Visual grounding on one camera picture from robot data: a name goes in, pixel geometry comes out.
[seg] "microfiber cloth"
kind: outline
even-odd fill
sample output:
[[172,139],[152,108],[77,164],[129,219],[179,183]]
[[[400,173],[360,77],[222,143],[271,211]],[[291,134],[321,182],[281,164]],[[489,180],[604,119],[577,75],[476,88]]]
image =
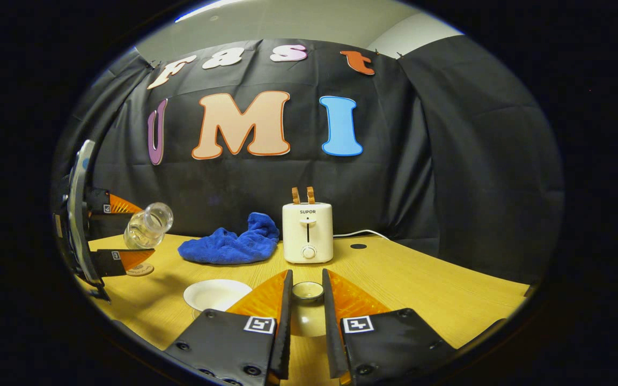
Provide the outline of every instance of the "microfiber cloth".
[[178,247],[182,258],[210,264],[245,264],[265,261],[275,251],[280,232],[264,213],[252,212],[247,218],[247,232],[238,237],[218,228],[212,235],[189,240]]

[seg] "white cable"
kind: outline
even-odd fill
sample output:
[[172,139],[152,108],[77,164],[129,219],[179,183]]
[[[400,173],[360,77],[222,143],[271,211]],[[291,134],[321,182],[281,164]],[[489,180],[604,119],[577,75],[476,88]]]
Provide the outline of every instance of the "white cable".
[[380,237],[383,237],[383,239],[390,241],[390,239],[388,239],[384,235],[379,234],[378,232],[374,232],[373,230],[370,230],[370,229],[363,229],[363,230],[360,230],[360,231],[357,231],[357,232],[352,232],[351,234],[334,234],[333,237],[346,237],[348,235],[356,235],[356,234],[361,234],[361,233],[364,233],[364,232],[370,232],[372,234],[380,235]]

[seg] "wooden table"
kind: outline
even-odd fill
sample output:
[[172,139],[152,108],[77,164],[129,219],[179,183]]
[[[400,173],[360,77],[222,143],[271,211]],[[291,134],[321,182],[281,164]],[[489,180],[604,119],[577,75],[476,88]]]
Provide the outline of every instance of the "wooden table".
[[[267,261],[235,266],[184,261],[177,248],[190,239],[166,235],[147,260],[154,266],[154,272],[141,277],[105,278],[112,303],[95,300],[96,305],[108,317],[120,320],[163,350],[199,314],[182,298],[187,286],[208,279],[233,279],[255,288],[285,269],[292,269],[294,283],[321,283],[321,270],[327,268],[392,310],[413,308],[456,348],[499,318],[512,314],[528,289],[527,284],[471,271],[371,235],[336,239],[333,260],[323,264],[287,263],[280,242]],[[367,248],[351,248],[355,243],[365,244]],[[89,244],[93,251],[125,248],[123,235]],[[328,375],[325,336],[292,336],[290,353],[290,379],[282,381],[282,386],[338,384]]]

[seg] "black backdrop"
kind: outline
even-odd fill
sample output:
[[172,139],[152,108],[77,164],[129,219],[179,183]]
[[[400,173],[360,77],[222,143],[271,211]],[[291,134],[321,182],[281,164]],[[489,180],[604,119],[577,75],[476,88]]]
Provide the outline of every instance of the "black backdrop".
[[[270,61],[283,44],[303,44],[307,59]],[[201,68],[231,47],[245,49],[240,63]],[[370,57],[376,75],[347,66],[339,54],[344,50]],[[195,63],[154,90],[147,86],[163,66],[152,70],[134,49],[123,54],[73,114],[56,175],[65,175],[84,135],[100,142],[93,185],[142,207],[167,203],[175,213],[174,234],[204,236],[218,227],[242,233],[250,212],[267,213],[280,226],[290,188],[312,185],[320,201],[333,205],[336,234],[372,229],[493,276],[522,283],[540,278],[562,220],[560,156],[534,98],[466,36],[427,44],[399,60],[301,39],[231,42],[182,58],[192,54]],[[288,154],[231,154],[223,146],[216,159],[191,157],[204,115],[199,99],[229,93],[244,111],[268,90],[290,94],[283,115]],[[326,109],[319,105],[324,95],[356,101],[362,154],[321,151],[328,139]],[[164,158],[154,166],[146,122],[166,98]],[[119,234],[124,222],[93,222],[93,236]]]

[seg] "small bowl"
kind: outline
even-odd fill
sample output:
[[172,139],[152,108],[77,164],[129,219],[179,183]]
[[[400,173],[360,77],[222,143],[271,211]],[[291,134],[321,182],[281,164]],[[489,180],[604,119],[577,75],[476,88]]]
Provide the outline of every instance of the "small bowl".
[[313,281],[302,281],[292,286],[292,297],[299,303],[318,303],[323,300],[323,286]]
[[182,297],[195,310],[211,308],[226,311],[251,291],[250,286],[239,281],[213,279],[192,284],[186,288]]

